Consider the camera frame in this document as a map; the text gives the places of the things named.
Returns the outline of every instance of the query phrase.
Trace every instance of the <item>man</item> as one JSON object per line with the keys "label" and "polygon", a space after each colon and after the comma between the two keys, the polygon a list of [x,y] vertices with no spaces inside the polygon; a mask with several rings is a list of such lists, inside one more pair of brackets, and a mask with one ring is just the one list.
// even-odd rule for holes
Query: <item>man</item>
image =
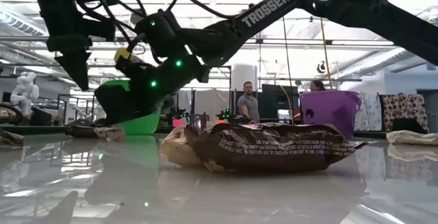
{"label": "man", "polygon": [[256,124],[260,121],[259,103],[253,96],[253,83],[245,82],[244,95],[237,100],[240,114],[251,120],[250,124]]}

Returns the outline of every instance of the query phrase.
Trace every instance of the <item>green bowl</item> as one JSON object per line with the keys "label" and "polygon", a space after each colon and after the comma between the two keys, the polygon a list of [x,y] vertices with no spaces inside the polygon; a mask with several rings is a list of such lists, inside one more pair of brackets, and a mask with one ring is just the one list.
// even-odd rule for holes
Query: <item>green bowl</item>
{"label": "green bowl", "polygon": [[[129,82],[127,80],[112,80],[105,82],[104,85],[119,85],[122,86],[125,90],[129,90]],[[125,121],[120,123],[119,125],[121,125],[123,129],[125,129],[125,133],[128,136],[151,135],[155,131],[157,131],[161,111],[162,108],[160,106],[158,107],[157,111],[148,116]]]}

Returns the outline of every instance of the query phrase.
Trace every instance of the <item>pink object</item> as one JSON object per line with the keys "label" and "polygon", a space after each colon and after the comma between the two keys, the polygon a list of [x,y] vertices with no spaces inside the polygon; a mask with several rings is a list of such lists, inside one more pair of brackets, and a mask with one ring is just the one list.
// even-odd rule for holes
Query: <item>pink object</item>
{"label": "pink object", "polygon": [[173,127],[178,127],[180,125],[184,125],[184,121],[182,119],[174,119],[172,120]]}
{"label": "pink object", "polygon": [[362,101],[353,91],[317,91],[302,94],[301,108],[306,125],[331,124],[347,138],[355,132],[355,117]]}

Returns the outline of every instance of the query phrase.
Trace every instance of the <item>computer monitor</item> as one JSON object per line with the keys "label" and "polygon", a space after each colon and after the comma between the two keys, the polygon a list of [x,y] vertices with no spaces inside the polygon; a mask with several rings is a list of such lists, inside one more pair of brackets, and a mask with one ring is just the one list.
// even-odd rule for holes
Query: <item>computer monitor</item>
{"label": "computer monitor", "polygon": [[[281,87],[272,84],[261,85],[261,93],[259,94],[259,113],[261,119],[278,119],[279,110],[299,109],[298,87]],[[289,95],[290,106],[285,91]]]}

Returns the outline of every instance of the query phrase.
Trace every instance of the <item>bag of chips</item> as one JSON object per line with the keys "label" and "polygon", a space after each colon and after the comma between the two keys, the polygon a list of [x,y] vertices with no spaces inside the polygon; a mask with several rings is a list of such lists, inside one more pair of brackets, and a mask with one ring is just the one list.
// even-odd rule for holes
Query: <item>bag of chips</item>
{"label": "bag of chips", "polygon": [[356,151],[332,125],[221,123],[202,115],[184,129],[187,143],[209,171],[325,170]]}

